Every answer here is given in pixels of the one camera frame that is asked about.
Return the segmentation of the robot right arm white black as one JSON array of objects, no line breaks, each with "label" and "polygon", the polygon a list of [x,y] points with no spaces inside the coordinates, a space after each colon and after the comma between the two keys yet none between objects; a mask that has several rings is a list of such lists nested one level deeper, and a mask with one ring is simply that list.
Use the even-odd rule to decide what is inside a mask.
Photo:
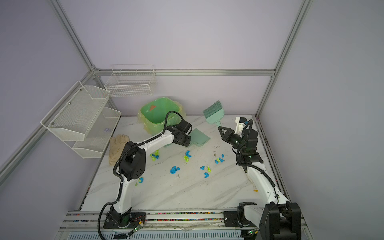
[{"label": "robot right arm white black", "polygon": [[302,212],[297,203],[278,189],[277,181],[268,174],[258,150],[258,132],[253,121],[237,118],[236,129],[218,126],[224,142],[232,146],[236,165],[241,167],[249,181],[259,192],[262,204],[240,202],[236,216],[225,213],[226,223],[255,229],[244,234],[255,240],[300,240],[302,239]]}]

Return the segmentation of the green hand brush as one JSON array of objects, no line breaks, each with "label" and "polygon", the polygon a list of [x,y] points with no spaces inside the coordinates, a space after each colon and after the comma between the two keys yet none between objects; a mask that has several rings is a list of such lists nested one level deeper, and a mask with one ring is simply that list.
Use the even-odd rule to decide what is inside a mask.
[{"label": "green hand brush", "polygon": [[210,125],[215,124],[217,127],[221,127],[221,119],[225,115],[225,111],[220,101],[216,101],[207,109],[203,110],[206,122]]}]

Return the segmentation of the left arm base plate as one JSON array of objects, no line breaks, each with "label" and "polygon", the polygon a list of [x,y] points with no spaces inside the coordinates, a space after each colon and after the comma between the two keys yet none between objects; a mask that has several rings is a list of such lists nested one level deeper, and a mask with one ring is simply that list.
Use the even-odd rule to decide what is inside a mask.
[{"label": "left arm base plate", "polygon": [[144,223],[147,214],[144,212],[128,213],[119,215],[117,213],[107,213],[104,220],[104,229],[134,229],[139,226],[139,222]]}]

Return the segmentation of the green plastic dustpan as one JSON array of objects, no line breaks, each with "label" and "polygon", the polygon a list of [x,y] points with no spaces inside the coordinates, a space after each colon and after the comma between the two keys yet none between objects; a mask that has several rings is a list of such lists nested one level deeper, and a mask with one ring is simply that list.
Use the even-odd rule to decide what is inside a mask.
[{"label": "green plastic dustpan", "polygon": [[191,137],[191,144],[196,145],[198,147],[202,147],[211,139],[206,134],[201,132],[199,129],[192,130],[192,132],[190,133],[190,137]]}]

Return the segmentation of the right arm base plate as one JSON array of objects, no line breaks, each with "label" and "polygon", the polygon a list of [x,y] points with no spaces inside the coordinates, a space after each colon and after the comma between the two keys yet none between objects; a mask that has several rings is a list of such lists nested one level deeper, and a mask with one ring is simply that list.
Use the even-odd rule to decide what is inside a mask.
[{"label": "right arm base plate", "polygon": [[252,222],[241,219],[237,211],[224,211],[224,225],[226,228],[237,227],[237,228],[247,228],[247,227],[256,227]]}]

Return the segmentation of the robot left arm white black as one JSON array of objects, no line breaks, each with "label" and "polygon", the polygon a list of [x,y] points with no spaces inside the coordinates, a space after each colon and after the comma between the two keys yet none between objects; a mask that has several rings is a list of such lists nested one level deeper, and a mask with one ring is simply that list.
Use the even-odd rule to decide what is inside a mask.
[{"label": "robot left arm white black", "polygon": [[142,177],[146,170],[146,160],[160,148],[176,144],[188,147],[191,143],[192,125],[176,111],[166,114],[164,127],[160,133],[139,143],[125,144],[123,152],[113,168],[113,174],[119,178],[117,198],[102,207],[98,220],[101,220],[107,206],[106,223],[117,228],[131,227],[137,220],[131,215],[134,181]]}]

